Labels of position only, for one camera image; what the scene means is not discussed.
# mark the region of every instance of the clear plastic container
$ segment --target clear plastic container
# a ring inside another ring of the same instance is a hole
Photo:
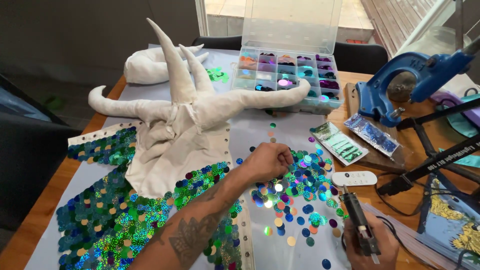
[[[339,108],[344,102],[343,91],[321,87],[320,80],[341,85],[333,57],[341,7],[342,0],[246,0],[242,48],[232,89],[255,91],[262,85],[288,91],[298,87],[300,77],[312,86],[309,96],[277,110],[327,115]],[[316,55],[330,61],[317,61]]]

